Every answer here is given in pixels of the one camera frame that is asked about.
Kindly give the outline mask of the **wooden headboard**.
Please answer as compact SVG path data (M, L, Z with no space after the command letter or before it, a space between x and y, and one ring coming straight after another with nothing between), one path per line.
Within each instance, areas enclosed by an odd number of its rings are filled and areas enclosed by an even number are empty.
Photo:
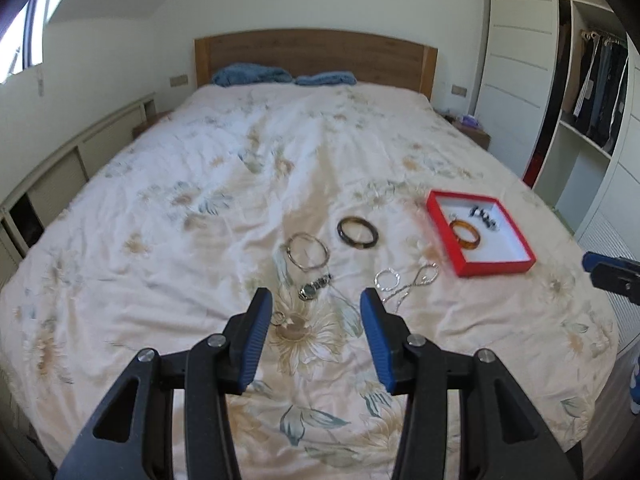
M349 70L357 80L418 92L431 99L438 50L349 30L292 28L232 32L194 40L195 84L233 63L282 67L294 76Z

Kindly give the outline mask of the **blue pillow right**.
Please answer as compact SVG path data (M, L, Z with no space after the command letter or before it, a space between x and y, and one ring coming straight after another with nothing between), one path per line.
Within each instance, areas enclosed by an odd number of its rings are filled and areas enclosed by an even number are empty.
M301 87L354 86L357 82L356 76L348 70L300 75L295 78L295 83Z

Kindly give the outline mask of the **amber bangle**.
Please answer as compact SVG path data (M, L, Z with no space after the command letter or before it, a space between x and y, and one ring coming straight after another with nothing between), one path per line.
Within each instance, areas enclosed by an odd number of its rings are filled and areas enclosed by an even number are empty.
M464 250L474 250L480 247L482 236L478 229L470 222L454 219L449 222L449 229L459 247Z

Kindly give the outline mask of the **blue pillow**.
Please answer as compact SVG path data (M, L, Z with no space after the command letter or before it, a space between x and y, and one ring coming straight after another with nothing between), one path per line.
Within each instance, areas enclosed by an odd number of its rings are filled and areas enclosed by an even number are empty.
M284 68L255 63L233 63L213 74L210 82L219 87L247 84L290 84L293 76Z
M354 86L357 82L356 76L348 70L300 75L295 78L295 83L301 87Z

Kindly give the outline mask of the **low white wall cabinet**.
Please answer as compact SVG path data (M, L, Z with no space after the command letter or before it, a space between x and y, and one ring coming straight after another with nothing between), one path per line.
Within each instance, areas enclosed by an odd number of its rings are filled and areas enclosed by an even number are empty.
M2 283L12 278L46 227L155 112L153 93L115 110L62 144L6 196L1 203Z

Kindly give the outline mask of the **hanging dark clothes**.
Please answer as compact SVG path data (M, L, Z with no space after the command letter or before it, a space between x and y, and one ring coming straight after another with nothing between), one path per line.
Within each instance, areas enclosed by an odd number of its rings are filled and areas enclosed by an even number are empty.
M563 119L605 153L612 155L626 104L627 45L598 30L582 30L577 53L577 89L570 92Z

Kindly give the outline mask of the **wooden nightstand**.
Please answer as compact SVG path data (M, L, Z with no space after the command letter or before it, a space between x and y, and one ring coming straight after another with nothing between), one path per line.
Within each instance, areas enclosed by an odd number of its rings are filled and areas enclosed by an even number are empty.
M475 142L478 146L480 146L483 150L487 151L490 145L491 137L490 135L483 130L481 126L478 128L471 128L464 125L461 125L459 122L460 117L453 118L448 117L447 120L451 125L454 126L458 131L463 133L473 142Z

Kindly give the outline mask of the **silver wristwatch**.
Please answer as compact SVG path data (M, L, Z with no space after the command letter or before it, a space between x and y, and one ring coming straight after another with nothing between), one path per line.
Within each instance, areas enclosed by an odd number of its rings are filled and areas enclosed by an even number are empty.
M319 292L328 287L331 282L332 275L329 273L323 274L320 278L317 278L310 283L303 284L298 291L298 298L305 302L315 300L318 297Z

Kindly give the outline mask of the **white wardrobe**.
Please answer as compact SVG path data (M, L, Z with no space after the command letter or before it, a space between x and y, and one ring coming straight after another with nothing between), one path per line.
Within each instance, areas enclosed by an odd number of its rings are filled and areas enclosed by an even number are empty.
M563 113L577 89L582 30L628 48L628 86L612 155ZM606 0L488 0L488 35L475 117L490 151L592 252L639 255L639 50Z

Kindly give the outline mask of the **dark brown bangle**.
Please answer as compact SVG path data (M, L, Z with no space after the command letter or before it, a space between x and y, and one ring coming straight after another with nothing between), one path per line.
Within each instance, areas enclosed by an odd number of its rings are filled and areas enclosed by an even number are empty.
M378 244L378 229L367 219L347 216L337 222L338 238L345 245L360 250L371 249Z

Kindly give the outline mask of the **purple tissue box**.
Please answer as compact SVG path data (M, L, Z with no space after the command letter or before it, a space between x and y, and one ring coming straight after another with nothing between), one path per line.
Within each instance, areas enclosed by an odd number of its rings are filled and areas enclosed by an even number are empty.
M461 125L471 128L478 128L480 126L478 120L472 115L462 115L459 119L459 122Z

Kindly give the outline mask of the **floral bed quilt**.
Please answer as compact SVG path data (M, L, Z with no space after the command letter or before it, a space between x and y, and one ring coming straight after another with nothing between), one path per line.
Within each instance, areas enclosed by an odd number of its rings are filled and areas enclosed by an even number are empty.
M247 479L386 479L404 400L359 315L373 285L412 330L495 350L562 448L613 368L613 309L517 176L420 94L360 84L201 88L114 157L1 293L1 376L59 463L141 348L192 347L271 290L254 384L229 399Z

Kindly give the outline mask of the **blue pillow left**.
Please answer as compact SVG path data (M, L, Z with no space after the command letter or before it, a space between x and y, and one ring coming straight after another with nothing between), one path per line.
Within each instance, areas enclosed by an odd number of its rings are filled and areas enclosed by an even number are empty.
M210 82L219 87L247 84L290 84L293 76L284 68L255 63L233 63L213 74Z

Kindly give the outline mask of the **thin silver bangle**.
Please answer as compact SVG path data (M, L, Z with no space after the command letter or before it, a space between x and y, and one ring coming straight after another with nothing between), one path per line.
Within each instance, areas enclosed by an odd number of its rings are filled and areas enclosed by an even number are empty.
M292 234L286 240L284 250L288 261L304 273L324 269L331 257L326 243L306 232Z

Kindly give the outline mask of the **red jewelry box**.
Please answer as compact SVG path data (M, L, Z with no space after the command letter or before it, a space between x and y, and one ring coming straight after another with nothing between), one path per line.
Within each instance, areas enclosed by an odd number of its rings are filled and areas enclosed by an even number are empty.
M446 255L460 278L523 274L536 263L525 236L500 200L485 195L433 190L425 208ZM458 246L449 222L470 222L482 236L480 247L464 250Z

